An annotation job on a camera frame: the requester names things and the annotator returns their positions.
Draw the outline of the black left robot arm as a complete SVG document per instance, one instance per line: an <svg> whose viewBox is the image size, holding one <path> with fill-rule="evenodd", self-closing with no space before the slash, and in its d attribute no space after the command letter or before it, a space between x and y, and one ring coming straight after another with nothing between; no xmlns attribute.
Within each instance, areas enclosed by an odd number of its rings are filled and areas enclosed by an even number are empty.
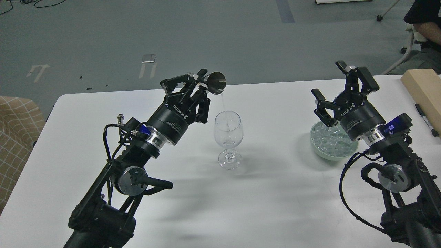
<svg viewBox="0 0 441 248"><path fill-rule="evenodd" d="M206 123L208 93L221 94L226 87L220 72L187 73L160 82L163 102L146 122L118 116L119 145L110 153L107 129L103 142L107 163L69 218L73 234L65 248L121 248L134 235L134 214L144 196L172 189L172 182L151 178L145 171L150 158L158 158L164 144L175 145L194 122Z"/></svg>

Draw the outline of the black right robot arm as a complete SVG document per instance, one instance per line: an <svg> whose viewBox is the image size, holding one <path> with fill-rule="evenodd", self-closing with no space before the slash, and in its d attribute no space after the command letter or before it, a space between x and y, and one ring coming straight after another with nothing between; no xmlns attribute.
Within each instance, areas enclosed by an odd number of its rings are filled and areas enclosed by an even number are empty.
<svg viewBox="0 0 441 248"><path fill-rule="evenodd" d="M405 113L386 122L367 96L380 89L364 66L348 66L336 61L345 74L344 90L327 101L319 89L311 92L316 99L315 114L326 127L340 125L351 141L363 140L368 149L354 153L345 163L340 176L340 198L356 220L388 235L392 242L411 248L439 248L441 232L441 198L421 157L410 148L412 119ZM381 191L385 212L380 227L357 215L347 204L343 194L343 180L351 165L361 157L378 154L365 165L361 178Z"/></svg>

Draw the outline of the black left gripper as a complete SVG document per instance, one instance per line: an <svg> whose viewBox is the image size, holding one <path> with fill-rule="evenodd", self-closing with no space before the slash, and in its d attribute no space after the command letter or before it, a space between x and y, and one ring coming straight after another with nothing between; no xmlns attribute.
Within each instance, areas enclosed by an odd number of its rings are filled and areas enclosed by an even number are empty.
<svg viewBox="0 0 441 248"><path fill-rule="evenodd" d="M168 143L176 145L190 124L207 123L211 103L208 83L204 81L207 72L207 69L201 69L197 74L185 74L160 82L165 97L146 125L164 136ZM174 93L180 83L183 83L183 88Z"/></svg>

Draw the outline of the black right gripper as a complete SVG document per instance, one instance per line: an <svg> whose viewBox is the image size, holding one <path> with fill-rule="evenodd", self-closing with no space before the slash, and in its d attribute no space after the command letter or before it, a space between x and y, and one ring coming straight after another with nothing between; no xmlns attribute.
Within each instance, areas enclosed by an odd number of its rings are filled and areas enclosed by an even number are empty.
<svg viewBox="0 0 441 248"><path fill-rule="evenodd" d="M345 74L344 90L333 101L327 101L319 89L312 89L317 106L314 113L326 127L340 123L354 141L371 129L386 124L367 99L369 94L379 90L379 85L365 66L348 66L344 61L336 61L336 66ZM334 117L326 109L334 111Z"/></svg>

